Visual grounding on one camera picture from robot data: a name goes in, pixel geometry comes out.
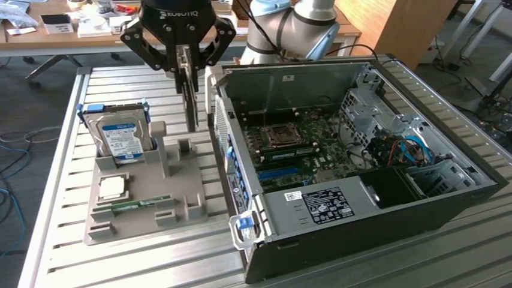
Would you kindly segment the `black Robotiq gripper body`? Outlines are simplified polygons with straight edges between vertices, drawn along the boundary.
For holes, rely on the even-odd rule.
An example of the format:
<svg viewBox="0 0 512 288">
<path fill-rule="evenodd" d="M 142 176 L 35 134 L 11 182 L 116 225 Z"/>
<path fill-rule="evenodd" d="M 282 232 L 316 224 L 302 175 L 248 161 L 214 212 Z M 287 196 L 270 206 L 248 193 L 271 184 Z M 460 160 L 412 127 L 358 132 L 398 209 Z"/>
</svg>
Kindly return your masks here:
<svg viewBox="0 0 512 288">
<path fill-rule="evenodd" d="M 218 22 L 211 1 L 142 1 L 140 29 L 164 45 L 200 43 Z"/>
</svg>

